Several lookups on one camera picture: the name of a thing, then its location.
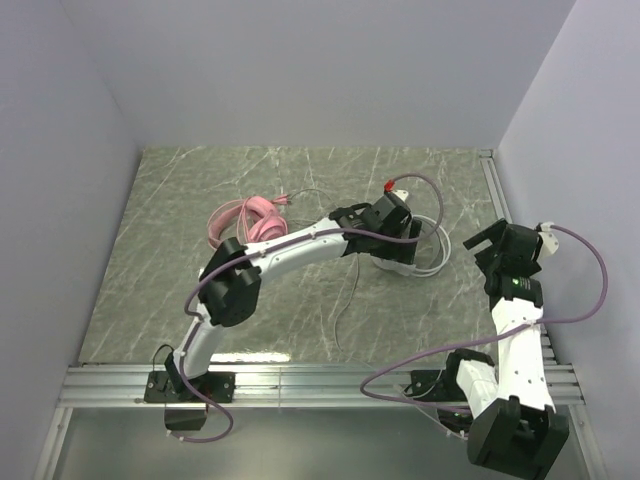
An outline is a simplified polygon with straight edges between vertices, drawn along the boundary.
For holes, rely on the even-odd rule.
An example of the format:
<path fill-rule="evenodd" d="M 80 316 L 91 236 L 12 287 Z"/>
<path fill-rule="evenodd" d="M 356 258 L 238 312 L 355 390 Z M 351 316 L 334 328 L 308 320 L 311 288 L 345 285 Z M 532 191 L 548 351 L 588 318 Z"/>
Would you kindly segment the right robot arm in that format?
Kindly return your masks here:
<path fill-rule="evenodd" d="M 497 333 L 498 358 L 457 347 L 447 357 L 445 384 L 465 396 L 471 425 L 469 461 L 518 479 L 545 478 L 569 437 L 546 381 L 542 343 L 543 289 L 536 279 L 542 253 L 557 242 L 541 228 L 496 221 L 464 241 L 482 242 L 475 255 Z"/>

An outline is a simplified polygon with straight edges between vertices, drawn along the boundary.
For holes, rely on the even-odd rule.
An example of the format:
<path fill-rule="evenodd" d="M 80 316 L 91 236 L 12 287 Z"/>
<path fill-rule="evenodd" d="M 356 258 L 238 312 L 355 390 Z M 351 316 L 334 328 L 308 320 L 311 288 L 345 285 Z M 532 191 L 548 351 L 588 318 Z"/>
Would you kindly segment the pink headphones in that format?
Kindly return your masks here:
<path fill-rule="evenodd" d="M 288 234 L 288 224 L 279 206 L 286 206 L 289 198 L 280 195 L 273 199 L 249 196 L 227 202 L 210 215 L 207 221 L 207 242 L 212 249 L 222 243 L 222 234 L 235 224 L 236 236 L 242 243 L 273 240 Z"/>

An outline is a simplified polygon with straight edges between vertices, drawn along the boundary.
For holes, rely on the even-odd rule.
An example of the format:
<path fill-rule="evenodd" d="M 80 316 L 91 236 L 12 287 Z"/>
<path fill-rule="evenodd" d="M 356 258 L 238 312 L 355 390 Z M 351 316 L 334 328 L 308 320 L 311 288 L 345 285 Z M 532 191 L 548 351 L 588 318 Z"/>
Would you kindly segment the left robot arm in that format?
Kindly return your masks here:
<path fill-rule="evenodd" d="M 386 191 L 374 203 L 341 207 L 302 230 L 275 239 L 242 244 L 222 242 L 184 305 L 192 324 L 180 346 L 165 360 L 180 399 L 204 390 L 211 356 L 226 328 L 250 318 L 261 288 L 308 265 L 352 254 L 408 265 L 413 262 L 422 222 L 404 198 Z"/>

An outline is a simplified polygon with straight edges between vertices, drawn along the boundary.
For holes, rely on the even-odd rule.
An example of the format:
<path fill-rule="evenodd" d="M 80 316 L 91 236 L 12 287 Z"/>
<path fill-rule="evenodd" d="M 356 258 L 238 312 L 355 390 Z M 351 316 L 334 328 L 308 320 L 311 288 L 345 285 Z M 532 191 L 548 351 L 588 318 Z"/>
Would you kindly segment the white headphones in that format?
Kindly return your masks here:
<path fill-rule="evenodd" d="M 416 244 L 407 263 L 371 257 L 373 265 L 383 271 L 404 277 L 429 278 L 436 276 L 449 262 L 452 242 L 447 230 L 440 225 L 426 242 Z"/>

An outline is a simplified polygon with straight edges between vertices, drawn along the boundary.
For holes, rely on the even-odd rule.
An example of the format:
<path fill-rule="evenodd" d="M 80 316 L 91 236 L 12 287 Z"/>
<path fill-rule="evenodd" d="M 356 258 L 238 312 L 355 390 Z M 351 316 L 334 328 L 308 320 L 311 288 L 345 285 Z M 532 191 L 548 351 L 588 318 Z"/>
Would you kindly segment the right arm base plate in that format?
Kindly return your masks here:
<path fill-rule="evenodd" d="M 411 370 L 410 382 L 402 393 L 407 398 L 422 402 L 444 401 L 448 397 L 448 391 L 443 375 L 443 370 Z"/>

